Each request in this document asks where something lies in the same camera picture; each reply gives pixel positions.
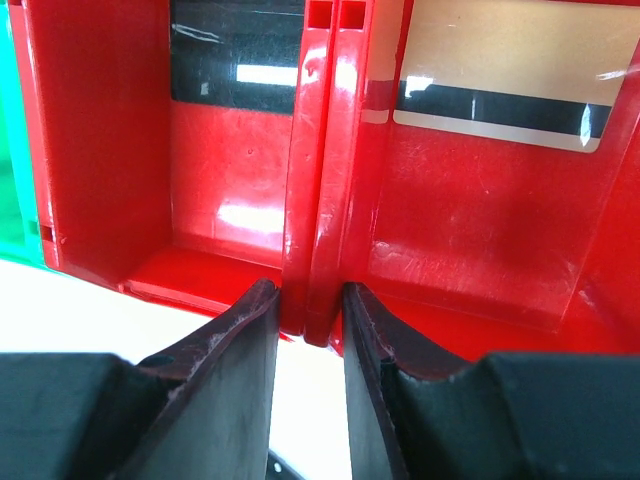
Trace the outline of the red plastic bin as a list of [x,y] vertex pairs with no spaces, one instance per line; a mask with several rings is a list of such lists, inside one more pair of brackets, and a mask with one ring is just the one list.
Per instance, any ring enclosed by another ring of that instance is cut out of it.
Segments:
[[172,1],[11,1],[45,265],[204,314],[257,279],[305,324],[333,1],[303,1],[293,113],[175,101]]
[[416,2],[339,5],[305,340],[356,282],[470,359],[637,352],[639,41],[592,153],[400,125]]

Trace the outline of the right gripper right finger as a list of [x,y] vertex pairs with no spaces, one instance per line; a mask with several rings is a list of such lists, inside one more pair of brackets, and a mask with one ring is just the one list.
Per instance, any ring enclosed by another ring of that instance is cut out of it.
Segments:
[[635,356],[492,353],[469,362],[344,287],[356,479],[635,479]]

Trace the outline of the green plastic bin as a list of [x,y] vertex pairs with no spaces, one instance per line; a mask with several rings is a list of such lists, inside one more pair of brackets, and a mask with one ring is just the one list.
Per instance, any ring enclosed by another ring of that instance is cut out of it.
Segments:
[[1,3],[1,258],[45,269],[9,4]]

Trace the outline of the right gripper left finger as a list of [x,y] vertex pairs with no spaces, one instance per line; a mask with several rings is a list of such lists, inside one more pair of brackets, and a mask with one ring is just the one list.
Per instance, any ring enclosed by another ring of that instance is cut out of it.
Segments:
[[255,282],[183,339],[130,363],[106,353],[1,357],[5,479],[261,479],[278,287]]

